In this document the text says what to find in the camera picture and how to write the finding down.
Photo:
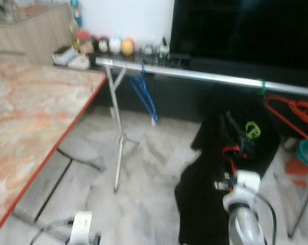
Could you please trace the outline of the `black polo shirt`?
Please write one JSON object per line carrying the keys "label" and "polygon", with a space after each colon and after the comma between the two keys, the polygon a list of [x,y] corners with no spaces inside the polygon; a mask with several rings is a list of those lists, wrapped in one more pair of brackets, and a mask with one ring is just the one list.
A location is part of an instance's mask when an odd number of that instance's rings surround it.
{"label": "black polo shirt", "polygon": [[204,103],[191,149],[199,155],[181,173],[174,189],[179,212],[179,245],[229,245],[226,191],[217,189],[227,175],[249,170],[265,175],[280,141],[270,114],[253,95],[220,93]]}

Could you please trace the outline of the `red plastic hanger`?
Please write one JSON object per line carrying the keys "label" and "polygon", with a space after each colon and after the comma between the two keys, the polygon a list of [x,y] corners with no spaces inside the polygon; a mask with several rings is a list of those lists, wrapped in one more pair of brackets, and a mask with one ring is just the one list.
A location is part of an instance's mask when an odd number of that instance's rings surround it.
{"label": "red plastic hanger", "polygon": [[294,114],[294,112],[292,112],[291,108],[289,108],[288,102],[291,101],[290,99],[288,99],[284,96],[278,96],[278,95],[264,95],[264,96],[262,96],[262,98],[263,98],[263,101],[264,101],[264,105],[273,115],[275,115],[278,119],[280,119],[280,121],[282,121],[287,126],[289,126],[289,128],[293,129],[296,133],[298,133],[303,138],[308,140],[308,133],[306,133],[301,127],[294,124],[293,121],[291,121],[290,119],[287,119],[287,117],[284,114],[278,112],[273,106],[270,105],[271,101],[282,102],[283,104],[285,104],[287,106],[291,115],[294,115],[301,123],[308,126],[308,124],[303,122],[298,116],[296,116],[296,114]]}
{"label": "red plastic hanger", "polygon": [[296,114],[303,122],[308,124],[308,101],[291,100],[288,102],[289,108]]}

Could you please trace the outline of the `blue plastic hanger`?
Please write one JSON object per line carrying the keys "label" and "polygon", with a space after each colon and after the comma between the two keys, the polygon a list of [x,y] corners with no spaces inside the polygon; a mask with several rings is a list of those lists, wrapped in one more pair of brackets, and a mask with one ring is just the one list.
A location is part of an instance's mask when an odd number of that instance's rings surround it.
{"label": "blue plastic hanger", "polygon": [[141,65],[141,74],[139,77],[130,77],[129,82],[131,87],[136,93],[136,96],[140,99],[142,105],[151,117],[151,124],[152,126],[156,126],[159,123],[159,115],[157,114],[156,106],[152,100],[152,96],[150,95],[145,81],[145,67],[144,64]]}

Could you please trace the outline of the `red bin with teal bag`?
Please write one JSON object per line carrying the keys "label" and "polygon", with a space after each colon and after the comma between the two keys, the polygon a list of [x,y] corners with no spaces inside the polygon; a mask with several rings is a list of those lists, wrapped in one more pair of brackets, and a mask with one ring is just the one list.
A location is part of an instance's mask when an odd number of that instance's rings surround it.
{"label": "red bin with teal bag", "polygon": [[298,187],[308,186],[308,140],[303,139],[296,147],[294,156],[285,166],[286,174]]}

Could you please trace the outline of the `black television console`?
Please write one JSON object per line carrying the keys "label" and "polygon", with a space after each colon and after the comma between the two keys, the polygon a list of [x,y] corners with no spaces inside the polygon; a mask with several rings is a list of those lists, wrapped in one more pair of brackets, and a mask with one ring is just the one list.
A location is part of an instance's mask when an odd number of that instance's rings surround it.
{"label": "black television console", "polygon": [[[185,79],[155,74],[150,72],[149,68],[145,68],[145,70],[147,72],[145,75],[146,87],[152,96],[157,114],[160,117],[172,117],[198,123],[208,117],[208,114],[212,111],[212,106],[214,104],[217,105],[217,102],[215,101],[225,100],[225,98],[231,97],[242,97],[242,100],[252,99],[254,101],[263,101],[262,96],[259,94],[259,91],[261,90],[259,88],[225,84],[213,80]],[[115,91],[120,109],[142,113],[146,112],[144,105],[142,105],[140,99],[136,96],[136,93],[129,82],[130,77],[139,77],[140,74],[140,69],[127,70],[126,75],[123,76],[121,84],[119,84]],[[273,91],[269,88],[269,83],[266,86],[267,91],[265,95],[284,96],[290,100],[308,100],[308,96]],[[99,96],[100,99],[96,102],[98,105],[104,105],[106,107],[113,106],[108,87],[101,89]],[[301,123],[294,115],[291,115],[285,104],[278,101],[271,101],[270,105],[308,133],[308,126]],[[278,131],[282,135],[286,137],[302,137],[293,129],[289,128],[285,123],[280,121],[280,119],[271,112],[270,114],[273,117],[273,121],[277,126]]]}

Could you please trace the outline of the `silver metal clothes rack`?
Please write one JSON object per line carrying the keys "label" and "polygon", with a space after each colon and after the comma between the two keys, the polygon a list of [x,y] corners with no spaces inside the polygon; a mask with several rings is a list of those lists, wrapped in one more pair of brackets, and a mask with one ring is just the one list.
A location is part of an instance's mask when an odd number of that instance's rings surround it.
{"label": "silver metal clothes rack", "polygon": [[[108,78],[111,79],[112,73],[111,70],[114,67],[117,67],[120,69],[120,74],[118,76],[118,79],[123,79],[123,76],[126,74],[127,70],[141,70],[141,66],[137,67],[135,63],[128,63],[126,61],[115,61],[114,59],[108,59],[108,58],[96,58],[96,63],[99,65],[102,65],[107,70]],[[196,79],[196,80],[213,80],[215,82],[222,82],[225,84],[231,84],[231,85],[239,85],[239,86],[246,86],[249,88],[261,88],[261,82],[259,80],[253,80],[253,79],[241,79],[236,77],[230,77],[226,75],[215,75],[205,72],[198,72],[198,71],[189,71],[189,70],[182,70],[179,68],[167,68],[167,67],[149,67],[147,65],[145,67],[145,74],[146,68],[150,69],[150,72],[153,74],[161,74],[161,75],[168,75],[168,76],[174,76],[174,77],[180,77],[185,79]],[[282,91],[287,93],[295,93],[298,95],[308,95],[308,88],[301,88],[298,86],[293,85],[287,85],[287,84],[276,84],[276,83],[269,83],[269,88],[273,91]],[[274,126],[276,128],[276,131],[278,132],[278,135],[280,137],[280,141],[278,146],[281,143],[281,133],[278,131],[277,126],[274,123]]]}

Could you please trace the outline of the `green white cup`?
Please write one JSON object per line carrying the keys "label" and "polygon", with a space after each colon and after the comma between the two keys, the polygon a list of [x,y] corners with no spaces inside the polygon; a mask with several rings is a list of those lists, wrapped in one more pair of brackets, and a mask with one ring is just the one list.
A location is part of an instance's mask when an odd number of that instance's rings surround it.
{"label": "green white cup", "polygon": [[169,56],[169,46],[165,37],[162,38],[162,42],[157,49],[157,54],[159,58],[168,58]]}

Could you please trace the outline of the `small grey figurine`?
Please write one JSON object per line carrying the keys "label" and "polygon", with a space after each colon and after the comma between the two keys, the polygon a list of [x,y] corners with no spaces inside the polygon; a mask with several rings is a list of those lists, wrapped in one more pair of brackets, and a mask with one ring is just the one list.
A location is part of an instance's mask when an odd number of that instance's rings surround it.
{"label": "small grey figurine", "polygon": [[156,49],[153,44],[146,44],[144,47],[141,48],[141,52],[144,55],[152,55],[155,50]]}

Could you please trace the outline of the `black flat-screen television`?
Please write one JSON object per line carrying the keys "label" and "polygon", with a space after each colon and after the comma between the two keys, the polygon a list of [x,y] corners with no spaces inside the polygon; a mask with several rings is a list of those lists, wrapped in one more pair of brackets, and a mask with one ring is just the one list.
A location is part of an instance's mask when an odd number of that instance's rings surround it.
{"label": "black flat-screen television", "polygon": [[308,69],[308,0],[175,0],[170,49]]}

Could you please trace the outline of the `black white egg toy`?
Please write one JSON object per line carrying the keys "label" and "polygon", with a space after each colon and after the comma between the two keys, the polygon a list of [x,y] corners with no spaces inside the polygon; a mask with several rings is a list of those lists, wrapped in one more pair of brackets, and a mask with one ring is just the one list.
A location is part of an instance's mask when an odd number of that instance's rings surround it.
{"label": "black white egg toy", "polygon": [[101,53],[107,53],[110,51],[110,40],[108,39],[108,37],[98,38],[97,49]]}

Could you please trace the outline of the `white flat box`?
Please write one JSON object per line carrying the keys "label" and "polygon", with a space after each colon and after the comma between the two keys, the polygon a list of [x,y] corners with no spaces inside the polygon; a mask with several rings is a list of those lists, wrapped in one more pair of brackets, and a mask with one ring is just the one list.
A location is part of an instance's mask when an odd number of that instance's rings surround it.
{"label": "white flat box", "polygon": [[70,59],[66,64],[68,68],[74,68],[79,70],[88,70],[91,66],[90,58],[87,55],[77,55]]}

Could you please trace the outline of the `red-lidded clear jar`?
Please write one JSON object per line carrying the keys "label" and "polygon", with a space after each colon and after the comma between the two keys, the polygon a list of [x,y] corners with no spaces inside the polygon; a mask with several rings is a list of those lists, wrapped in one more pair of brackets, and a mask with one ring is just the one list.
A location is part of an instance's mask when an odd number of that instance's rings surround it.
{"label": "red-lidded clear jar", "polygon": [[87,31],[77,31],[75,37],[75,47],[77,47],[80,54],[86,55],[94,52],[92,37],[90,33],[88,33]]}

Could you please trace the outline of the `white box black lid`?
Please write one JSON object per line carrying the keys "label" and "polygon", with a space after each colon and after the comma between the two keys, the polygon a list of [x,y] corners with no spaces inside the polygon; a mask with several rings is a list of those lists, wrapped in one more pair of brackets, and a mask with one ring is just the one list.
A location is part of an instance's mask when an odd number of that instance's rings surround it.
{"label": "white box black lid", "polygon": [[70,61],[79,55],[74,46],[63,46],[52,53],[54,65],[66,66]]}

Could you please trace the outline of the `blue trophy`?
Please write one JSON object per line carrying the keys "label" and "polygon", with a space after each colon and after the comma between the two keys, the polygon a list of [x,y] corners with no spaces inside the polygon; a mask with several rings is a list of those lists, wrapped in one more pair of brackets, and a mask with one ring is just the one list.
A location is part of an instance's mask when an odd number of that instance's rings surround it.
{"label": "blue trophy", "polygon": [[83,19],[82,19],[80,2],[79,0],[70,0],[69,4],[71,7],[72,16],[76,26],[78,28],[81,28],[83,26]]}

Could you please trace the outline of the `light wooden cabinet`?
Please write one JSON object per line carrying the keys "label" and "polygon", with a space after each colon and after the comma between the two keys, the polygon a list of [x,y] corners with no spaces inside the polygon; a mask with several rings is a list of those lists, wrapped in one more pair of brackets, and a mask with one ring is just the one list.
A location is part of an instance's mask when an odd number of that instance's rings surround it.
{"label": "light wooden cabinet", "polygon": [[73,45],[68,3],[0,0],[0,61],[53,64],[52,54]]}

